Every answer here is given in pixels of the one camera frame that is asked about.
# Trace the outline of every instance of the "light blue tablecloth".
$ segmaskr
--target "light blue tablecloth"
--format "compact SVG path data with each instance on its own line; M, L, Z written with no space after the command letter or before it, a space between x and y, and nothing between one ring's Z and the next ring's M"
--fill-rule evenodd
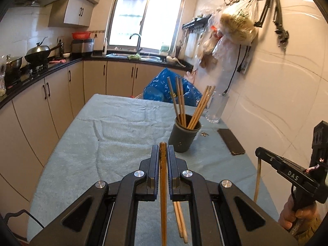
M193 114L194 107L186 107ZM67 129L40 178L31 205L31 213L48 225L73 201L98 180L108 183L121 180L137 170L140 161L150 157L151 148L168 141L175 113L173 105L163 102L96 94L83 107ZM202 128L190 149L178 158L185 159L190 170L205 179L220 182L229 179L249 197L255 189L256 169L249 157L232 156L217 129L224 123L211 124L204 116ZM209 136L200 136L201 132ZM135 245L160 245L159 194L155 202L140 202ZM277 210L261 182L257 202L269 215L278 219ZM191 243L188 203L182 209ZM179 237L172 202L168 197L168 243L185 245ZM27 238L41 228L29 219Z

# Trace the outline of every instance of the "smartphone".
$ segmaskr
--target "smartphone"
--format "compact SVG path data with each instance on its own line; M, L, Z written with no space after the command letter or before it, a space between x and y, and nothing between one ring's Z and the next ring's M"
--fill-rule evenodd
M244 154L245 149L230 129L218 129L218 132L232 155Z

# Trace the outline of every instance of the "person's hand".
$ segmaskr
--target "person's hand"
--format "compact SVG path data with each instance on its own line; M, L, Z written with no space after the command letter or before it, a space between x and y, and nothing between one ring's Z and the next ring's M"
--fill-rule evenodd
M284 209L280 213L278 223L284 228L289 230L293 222L298 219L304 219L303 224L298 229L298 232L306 231L310 225L311 221L318 216L317 204L307 206L305 208L299 209L296 213L293 211L294 201L290 195L288 201L285 203Z

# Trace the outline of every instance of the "dark gray cup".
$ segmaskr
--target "dark gray cup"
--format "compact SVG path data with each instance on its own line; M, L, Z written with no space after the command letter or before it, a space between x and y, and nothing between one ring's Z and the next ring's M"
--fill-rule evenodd
M187 126L191 120L192 116L186 114L186 122ZM173 145L174 151L178 153L184 153L185 151L188 151L191 143L193 142L197 132L200 130L201 124L198 121L198 123L195 126L194 130L189 130L184 127L182 127L178 121L177 118L175 118L174 126L171 131L171 135L169 138L169 145Z

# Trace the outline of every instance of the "sink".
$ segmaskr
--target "sink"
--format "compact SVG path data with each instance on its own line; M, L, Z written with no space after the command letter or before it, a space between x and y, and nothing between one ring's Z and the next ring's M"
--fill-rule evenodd
M117 58L128 58L131 54L125 54L125 53L111 53L106 55L106 57L117 57ZM145 61L155 61L155 62L161 62L161 58L154 55L141 55L141 60Z

